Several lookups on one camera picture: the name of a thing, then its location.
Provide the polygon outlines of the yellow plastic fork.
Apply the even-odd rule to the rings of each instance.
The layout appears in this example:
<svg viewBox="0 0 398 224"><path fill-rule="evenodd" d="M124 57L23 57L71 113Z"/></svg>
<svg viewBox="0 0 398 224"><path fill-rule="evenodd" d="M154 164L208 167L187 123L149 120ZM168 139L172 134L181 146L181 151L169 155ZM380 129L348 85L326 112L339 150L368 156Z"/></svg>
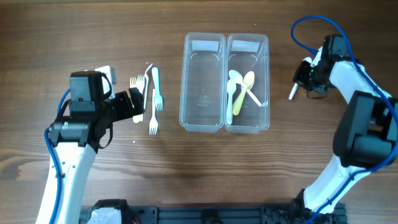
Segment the yellow plastic fork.
<svg viewBox="0 0 398 224"><path fill-rule="evenodd" d="M130 78L130 88L137 88L137 78L136 77L131 77ZM132 119L133 119L133 122L134 123L139 123L138 122L138 116L139 115L136 115L136 116L134 116Z"/></svg>

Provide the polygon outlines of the yellow plastic spoon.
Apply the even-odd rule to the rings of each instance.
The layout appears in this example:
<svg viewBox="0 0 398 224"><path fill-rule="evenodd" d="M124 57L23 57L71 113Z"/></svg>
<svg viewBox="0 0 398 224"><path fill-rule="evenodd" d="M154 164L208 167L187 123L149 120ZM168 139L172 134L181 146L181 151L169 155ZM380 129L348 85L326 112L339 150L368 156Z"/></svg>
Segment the yellow plastic spoon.
<svg viewBox="0 0 398 224"><path fill-rule="evenodd" d="M237 116L241 111L241 107L243 104L244 97L246 95L247 88L255 81L255 74L253 71L247 72L243 77L243 89L241 90L236 104L233 106L233 115Z"/></svg>

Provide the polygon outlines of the white plastic spoon long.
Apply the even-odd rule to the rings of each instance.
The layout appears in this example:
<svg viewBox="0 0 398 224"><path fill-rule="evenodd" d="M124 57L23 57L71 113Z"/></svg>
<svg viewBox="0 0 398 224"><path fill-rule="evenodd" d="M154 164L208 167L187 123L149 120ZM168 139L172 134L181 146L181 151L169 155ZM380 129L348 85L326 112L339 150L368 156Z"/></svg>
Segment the white plastic spoon long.
<svg viewBox="0 0 398 224"><path fill-rule="evenodd" d="M230 70L228 72L229 78L234 80L237 84L241 85L241 89L243 89L243 76L236 70ZM261 102L257 99L253 92L249 91L246 93L251 97L251 99L258 105L258 107L262 107Z"/></svg>

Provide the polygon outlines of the white plastic spoon thick handle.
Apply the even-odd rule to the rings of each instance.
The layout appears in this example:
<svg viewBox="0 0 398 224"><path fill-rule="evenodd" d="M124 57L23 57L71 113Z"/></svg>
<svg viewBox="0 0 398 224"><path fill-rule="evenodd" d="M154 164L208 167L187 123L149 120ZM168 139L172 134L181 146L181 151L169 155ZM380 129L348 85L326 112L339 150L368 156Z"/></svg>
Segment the white plastic spoon thick handle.
<svg viewBox="0 0 398 224"><path fill-rule="evenodd" d="M226 122L227 124L232 124L233 122L233 94L236 91L236 82L233 79L227 82L227 109L226 109Z"/></svg>

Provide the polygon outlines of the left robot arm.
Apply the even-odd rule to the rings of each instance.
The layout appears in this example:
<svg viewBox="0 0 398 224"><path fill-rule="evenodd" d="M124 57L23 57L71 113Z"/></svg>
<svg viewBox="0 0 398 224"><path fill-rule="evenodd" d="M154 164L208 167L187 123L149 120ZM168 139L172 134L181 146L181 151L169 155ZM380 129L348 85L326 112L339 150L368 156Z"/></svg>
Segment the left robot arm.
<svg viewBox="0 0 398 224"><path fill-rule="evenodd" d="M45 130L50 153L49 175L37 223L77 223L86 181L100 141L113 132L113 124L144 112L137 87L113 93L113 83L100 71L70 75L54 122Z"/></svg>

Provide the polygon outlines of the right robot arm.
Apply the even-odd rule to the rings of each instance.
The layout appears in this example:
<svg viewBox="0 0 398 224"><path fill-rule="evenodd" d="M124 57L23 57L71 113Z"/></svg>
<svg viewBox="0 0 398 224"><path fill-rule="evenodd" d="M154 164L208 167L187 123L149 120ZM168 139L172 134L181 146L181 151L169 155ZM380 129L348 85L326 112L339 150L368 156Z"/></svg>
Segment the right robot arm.
<svg viewBox="0 0 398 224"><path fill-rule="evenodd" d="M342 55L303 59L294 83L308 90L333 86L348 104L333 137L330 162L290 204L292 220L318 222L357 182L395 161L397 99L381 90L360 63Z"/></svg>

